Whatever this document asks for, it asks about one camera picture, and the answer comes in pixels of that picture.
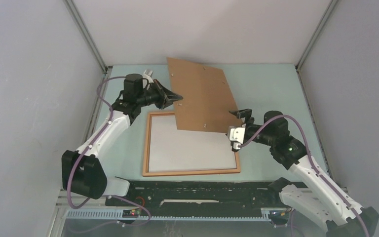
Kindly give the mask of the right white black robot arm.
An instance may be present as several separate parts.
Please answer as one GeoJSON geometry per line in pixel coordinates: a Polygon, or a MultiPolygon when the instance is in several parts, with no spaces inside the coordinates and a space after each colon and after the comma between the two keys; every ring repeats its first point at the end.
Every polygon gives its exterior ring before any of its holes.
{"type": "Polygon", "coordinates": [[[255,124],[251,109],[230,111],[240,126],[230,126],[227,137],[232,151],[238,152],[252,142],[269,146],[273,159],[296,175],[315,197],[304,195],[285,178],[269,185],[267,200],[273,206],[287,205],[301,213],[328,237],[372,237],[379,214],[363,207],[349,196],[312,156],[300,123],[280,111],[268,111],[263,124],[255,124]]]}

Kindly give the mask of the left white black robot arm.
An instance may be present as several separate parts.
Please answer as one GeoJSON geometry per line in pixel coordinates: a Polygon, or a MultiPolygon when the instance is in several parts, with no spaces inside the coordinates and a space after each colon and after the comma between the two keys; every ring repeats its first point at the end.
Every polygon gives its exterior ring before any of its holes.
{"type": "Polygon", "coordinates": [[[109,113],[101,126],[81,146],[73,151],[66,150],[61,157],[63,189],[71,194],[99,199],[102,196],[117,196],[123,205],[132,205],[136,192],[129,188],[129,181],[119,177],[108,177],[105,173],[106,155],[115,141],[141,113],[142,108],[155,105],[163,110],[183,97],[164,87],[149,74],[122,76],[123,89],[113,103],[101,95],[108,80],[97,88],[101,101],[109,113]]]}

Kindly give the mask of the brown cardboard backing board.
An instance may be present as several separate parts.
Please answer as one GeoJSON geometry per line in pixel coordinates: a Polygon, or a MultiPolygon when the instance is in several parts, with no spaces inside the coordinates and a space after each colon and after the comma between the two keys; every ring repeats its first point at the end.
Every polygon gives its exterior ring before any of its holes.
{"type": "Polygon", "coordinates": [[[230,114],[237,105],[222,69],[170,57],[167,66],[171,89],[182,96],[174,103],[178,130],[226,133],[242,124],[230,114]]]}

